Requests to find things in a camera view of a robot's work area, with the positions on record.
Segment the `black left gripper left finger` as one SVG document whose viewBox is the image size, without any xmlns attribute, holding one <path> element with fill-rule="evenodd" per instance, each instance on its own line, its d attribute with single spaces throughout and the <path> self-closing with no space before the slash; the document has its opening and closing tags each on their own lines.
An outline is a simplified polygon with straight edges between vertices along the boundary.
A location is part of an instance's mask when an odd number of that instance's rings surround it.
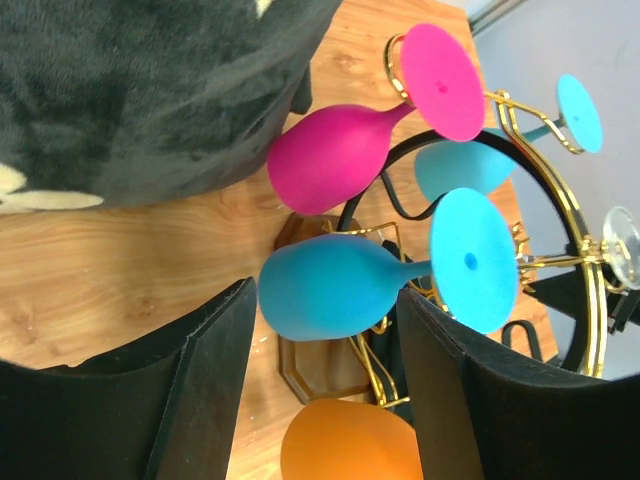
<svg viewBox="0 0 640 480">
<path fill-rule="evenodd" d="M 256 314 L 242 279 L 75 367 L 1 365 L 5 479 L 222 479 Z"/>
</svg>

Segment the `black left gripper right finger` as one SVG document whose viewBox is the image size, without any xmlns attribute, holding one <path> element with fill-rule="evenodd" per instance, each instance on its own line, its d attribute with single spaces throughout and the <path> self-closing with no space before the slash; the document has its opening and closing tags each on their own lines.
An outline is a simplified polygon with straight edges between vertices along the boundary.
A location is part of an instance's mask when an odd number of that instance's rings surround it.
<svg viewBox="0 0 640 480">
<path fill-rule="evenodd" d="M 638 376 L 531 359 L 409 289 L 396 312 L 424 478 L 638 478 Z"/>
</svg>

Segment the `blue plastic wine glass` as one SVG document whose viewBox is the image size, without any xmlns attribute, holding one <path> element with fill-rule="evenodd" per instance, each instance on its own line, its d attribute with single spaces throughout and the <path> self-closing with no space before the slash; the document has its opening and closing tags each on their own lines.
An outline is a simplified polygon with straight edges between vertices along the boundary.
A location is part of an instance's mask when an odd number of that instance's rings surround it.
<svg viewBox="0 0 640 480">
<path fill-rule="evenodd" d="M 373 241 L 325 234 L 272 253 L 258 279 L 265 321 L 296 341 L 332 340 L 378 323 L 411 280 L 431 277 L 450 314 L 489 334 L 518 296 L 510 229 L 494 204 L 469 188 L 444 195 L 432 217 L 430 258 L 406 263 Z"/>
</svg>

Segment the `teal plastic wine glass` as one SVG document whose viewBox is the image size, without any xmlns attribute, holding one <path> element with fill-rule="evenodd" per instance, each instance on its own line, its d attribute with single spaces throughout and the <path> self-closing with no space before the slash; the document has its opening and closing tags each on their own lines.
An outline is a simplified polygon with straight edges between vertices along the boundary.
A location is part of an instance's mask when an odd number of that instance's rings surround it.
<svg viewBox="0 0 640 480">
<path fill-rule="evenodd" d="M 584 85 L 570 74 L 556 83 L 560 117 L 557 129 L 567 128 L 579 152 L 597 153 L 603 146 L 603 129 L 597 108 Z M 480 142 L 443 140 L 427 145 L 416 155 L 417 185 L 427 201 L 456 188 L 488 194 L 511 175 L 516 163 L 507 155 Z"/>
</svg>

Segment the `magenta plastic wine glass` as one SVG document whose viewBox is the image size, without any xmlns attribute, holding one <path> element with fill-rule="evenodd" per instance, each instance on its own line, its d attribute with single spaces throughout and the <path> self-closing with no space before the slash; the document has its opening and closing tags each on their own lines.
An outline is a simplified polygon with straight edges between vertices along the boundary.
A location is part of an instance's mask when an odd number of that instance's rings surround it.
<svg viewBox="0 0 640 480">
<path fill-rule="evenodd" d="M 383 169 L 394 127 L 412 112 L 455 142 L 472 140 L 482 130 L 481 81 L 466 50 L 446 30 L 422 23 L 391 37 L 384 67 L 400 104 L 386 111 L 325 107 L 273 142 L 266 168 L 285 206 L 320 215 L 362 193 Z"/>
</svg>

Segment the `orange plastic wine glass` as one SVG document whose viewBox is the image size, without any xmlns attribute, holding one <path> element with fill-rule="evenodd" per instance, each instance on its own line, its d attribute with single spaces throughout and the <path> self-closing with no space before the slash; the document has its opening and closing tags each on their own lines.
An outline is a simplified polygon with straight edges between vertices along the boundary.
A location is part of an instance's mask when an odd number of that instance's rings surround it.
<svg viewBox="0 0 640 480">
<path fill-rule="evenodd" d="M 281 444 L 284 479 L 421 479 L 416 433 L 377 406 L 316 400 L 293 418 Z"/>
</svg>

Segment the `clear wine glass rear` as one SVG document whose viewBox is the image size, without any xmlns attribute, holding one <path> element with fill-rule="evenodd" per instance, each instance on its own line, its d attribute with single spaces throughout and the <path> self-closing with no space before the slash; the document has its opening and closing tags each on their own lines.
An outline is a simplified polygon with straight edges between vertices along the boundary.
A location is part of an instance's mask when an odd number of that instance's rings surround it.
<svg viewBox="0 0 640 480">
<path fill-rule="evenodd" d="M 593 242 L 584 237 L 583 246 L 576 255 L 531 256 L 519 255 L 521 273 L 542 268 L 575 267 L 583 264 L 608 265 L 617 280 L 605 281 L 611 293 L 639 290 L 639 225 L 632 214 L 622 206 L 612 207 L 604 218 L 602 239 Z"/>
</svg>

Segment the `black patterned plush pillow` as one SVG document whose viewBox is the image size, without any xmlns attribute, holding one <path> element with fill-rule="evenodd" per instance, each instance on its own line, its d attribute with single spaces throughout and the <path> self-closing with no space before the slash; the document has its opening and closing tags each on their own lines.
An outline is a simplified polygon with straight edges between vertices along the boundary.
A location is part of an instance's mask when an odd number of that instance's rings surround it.
<svg viewBox="0 0 640 480">
<path fill-rule="evenodd" d="M 312 103 L 335 1 L 5 1 L 1 210 L 229 187 Z"/>
</svg>

